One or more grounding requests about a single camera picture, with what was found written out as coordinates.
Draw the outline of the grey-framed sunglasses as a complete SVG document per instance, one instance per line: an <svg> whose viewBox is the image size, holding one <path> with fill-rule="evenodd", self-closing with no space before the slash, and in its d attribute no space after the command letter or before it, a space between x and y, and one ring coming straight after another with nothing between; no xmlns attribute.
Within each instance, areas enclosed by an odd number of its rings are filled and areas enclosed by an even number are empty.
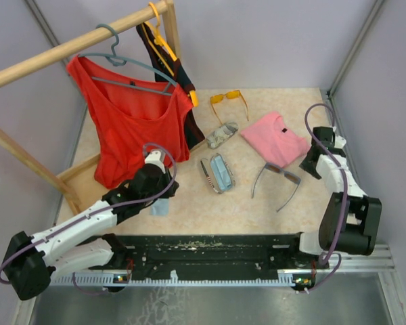
<svg viewBox="0 0 406 325"><path fill-rule="evenodd" d="M272 162L266 162L265 165L262 167L262 169L258 172L256 179L254 180L254 183L253 183L252 189L251 189L251 199L253 199L255 197L257 182L258 182L259 178L261 177L261 175L263 174L263 171L265 171L265 170L284 176L287 180L289 180L291 183L293 183L296 186L294 188L293 192L291 193L290 197L280 206L280 208L278 208L276 210L276 212L278 213L286 205L288 205L288 203L291 201L291 199L296 194L296 192L300 186L300 183L301 183L301 178L299 178L299 176L297 176L296 174L281 168L279 165L276 165Z"/></svg>

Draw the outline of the square blue cleaning cloth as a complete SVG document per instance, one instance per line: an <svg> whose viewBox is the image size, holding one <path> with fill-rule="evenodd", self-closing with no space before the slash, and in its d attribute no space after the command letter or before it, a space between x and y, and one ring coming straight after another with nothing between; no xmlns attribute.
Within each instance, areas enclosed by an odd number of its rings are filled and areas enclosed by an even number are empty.
<svg viewBox="0 0 406 325"><path fill-rule="evenodd" d="M230 190L233 187L233 181L226 167L225 161L220 154L217 154L211 158L210 167L219 189L222 192Z"/></svg>

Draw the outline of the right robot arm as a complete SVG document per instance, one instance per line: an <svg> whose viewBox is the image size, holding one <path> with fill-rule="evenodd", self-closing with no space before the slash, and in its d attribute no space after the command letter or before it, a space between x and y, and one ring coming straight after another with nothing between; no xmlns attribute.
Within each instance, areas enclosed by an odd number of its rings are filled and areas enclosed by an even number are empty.
<svg viewBox="0 0 406 325"><path fill-rule="evenodd" d="M343 150L345 143L331 127L313 128L311 148L300 168L322 180L331 196L319 229L302 233L299 244L289 250L295 267L307 266L313 255L328 252L333 242L335 251L350 255L367 256L374 250L382 203L355 181Z"/></svg>

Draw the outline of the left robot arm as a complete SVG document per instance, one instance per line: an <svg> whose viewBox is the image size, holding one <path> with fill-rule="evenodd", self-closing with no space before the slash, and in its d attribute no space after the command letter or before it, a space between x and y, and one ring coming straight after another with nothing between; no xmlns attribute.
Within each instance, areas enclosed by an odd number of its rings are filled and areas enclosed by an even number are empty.
<svg viewBox="0 0 406 325"><path fill-rule="evenodd" d="M22 301L40 295L52 281L92 267L118 269L127 260L125 245L114 234L90 237L113 228L162 199L175 195L177 168L147 162L134 178L110 190L91 207L57 226L11 238L0 283L10 285Z"/></svg>

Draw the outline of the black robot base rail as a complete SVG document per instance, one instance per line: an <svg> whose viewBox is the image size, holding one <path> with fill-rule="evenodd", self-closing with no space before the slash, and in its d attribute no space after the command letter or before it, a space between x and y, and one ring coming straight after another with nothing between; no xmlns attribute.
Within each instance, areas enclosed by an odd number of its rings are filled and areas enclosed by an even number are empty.
<svg viewBox="0 0 406 325"><path fill-rule="evenodd" d="M112 260L105 253L79 251L89 266L52 280L55 286L211 286L313 288L333 269L341 274L389 272L394 263L385 244L372 254L332 255L323 266L299 249L297 234L227 236L107 236Z"/></svg>

